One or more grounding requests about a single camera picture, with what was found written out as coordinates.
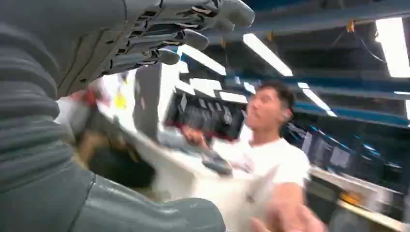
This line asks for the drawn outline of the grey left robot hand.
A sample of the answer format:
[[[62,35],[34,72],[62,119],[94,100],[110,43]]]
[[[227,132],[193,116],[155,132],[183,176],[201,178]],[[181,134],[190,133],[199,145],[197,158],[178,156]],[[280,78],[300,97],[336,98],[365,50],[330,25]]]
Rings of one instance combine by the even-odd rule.
[[[240,0],[3,0],[0,3],[0,229],[3,232],[223,232],[210,201],[155,203],[73,158],[58,94],[199,50],[215,27],[249,27]]]

